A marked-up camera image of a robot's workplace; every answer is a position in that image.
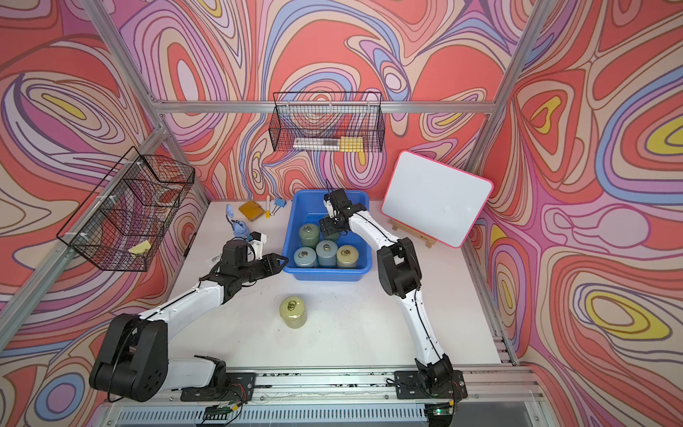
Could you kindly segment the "blue plastic basket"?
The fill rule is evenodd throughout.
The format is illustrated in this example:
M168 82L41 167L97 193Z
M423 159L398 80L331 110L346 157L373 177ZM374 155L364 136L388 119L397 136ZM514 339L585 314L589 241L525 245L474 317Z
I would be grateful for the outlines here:
M318 266L316 267L309 267L308 262L305 263L306 267L297 264L299 259L297 251L302 247L302 238L299 233L300 228L312 223L315 225L313 228L315 230L319 227L321 219L329 216L324 206L325 195L327 195L326 190L301 190L293 196L293 204L282 251L283 256L286 256L289 260L289 263L284 268L284 272L293 275L295 279L301 281L360 281L364 275L372 270L375 251L371 249L363 238L351 231L333 234L333 237L336 237L334 243L337 248L352 246L358 251L359 258L356 261L355 268L338 267L336 255L332 255L329 262L324 261L323 263L320 261L320 256L317 255ZM318 234L320 241L325 239L332 240L320 228L318 228Z

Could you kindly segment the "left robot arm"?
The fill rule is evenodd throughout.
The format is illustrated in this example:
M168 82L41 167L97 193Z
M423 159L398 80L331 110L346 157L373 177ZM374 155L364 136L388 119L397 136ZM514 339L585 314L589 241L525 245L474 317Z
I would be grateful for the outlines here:
M243 288L282 272L288 262L281 254L260 254L246 240L228 241L219 260L193 288L156 308L113 318L92 366L90 387L106 393L110 402L145 402L160 391L173 390L197 393L210 400L221 400L235 392L239 401L246 401L247 393L231 384L223 360L201 355L173 359L169 343Z

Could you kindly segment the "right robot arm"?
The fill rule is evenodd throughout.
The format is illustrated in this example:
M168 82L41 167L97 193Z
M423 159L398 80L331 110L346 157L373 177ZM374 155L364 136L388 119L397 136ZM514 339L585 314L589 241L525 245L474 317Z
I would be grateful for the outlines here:
M319 221L324 235L350 231L375 249L379 282L384 292L398 302L413 341L422 391L429 396L448 391L452 400L463 400L464 380L456 377L423 302L423 274L412 241L386 231L361 204L334 207L327 200L324 206L327 216Z

